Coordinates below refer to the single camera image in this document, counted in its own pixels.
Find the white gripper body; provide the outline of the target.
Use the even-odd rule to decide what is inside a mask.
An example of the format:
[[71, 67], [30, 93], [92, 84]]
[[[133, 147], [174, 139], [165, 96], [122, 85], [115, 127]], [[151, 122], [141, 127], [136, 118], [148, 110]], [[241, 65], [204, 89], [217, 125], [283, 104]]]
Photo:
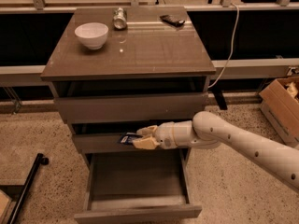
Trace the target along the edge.
[[166, 122], [159, 125], [155, 131], [155, 139], [163, 149], [174, 149], [178, 145], [174, 138], [174, 122]]

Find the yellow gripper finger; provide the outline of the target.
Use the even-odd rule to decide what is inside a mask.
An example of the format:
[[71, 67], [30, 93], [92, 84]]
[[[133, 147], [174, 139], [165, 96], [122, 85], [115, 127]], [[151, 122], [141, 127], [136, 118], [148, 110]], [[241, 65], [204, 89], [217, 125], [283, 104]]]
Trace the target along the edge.
[[153, 150], [160, 145], [160, 143], [152, 136], [144, 136], [133, 141], [133, 145], [138, 149]]
[[153, 135], [155, 135], [155, 132], [156, 132], [157, 128], [158, 128], [157, 125], [151, 125], [151, 126], [148, 126], [148, 127], [138, 129], [136, 131], [136, 134], [140, 135], [140, 136], [148, 136], [148, 135], [153, 136]]

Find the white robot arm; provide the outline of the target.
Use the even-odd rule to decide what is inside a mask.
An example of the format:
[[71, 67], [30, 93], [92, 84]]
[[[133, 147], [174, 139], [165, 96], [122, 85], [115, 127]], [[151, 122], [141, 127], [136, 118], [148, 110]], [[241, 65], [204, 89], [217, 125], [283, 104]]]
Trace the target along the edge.
[[165, 122], [139, 129], [135, 148], [210, 149], [225, 144], [290, 188], [299, 190], [299, 150], [248, 132], [219, 116], [201, 111], [192, 120]]

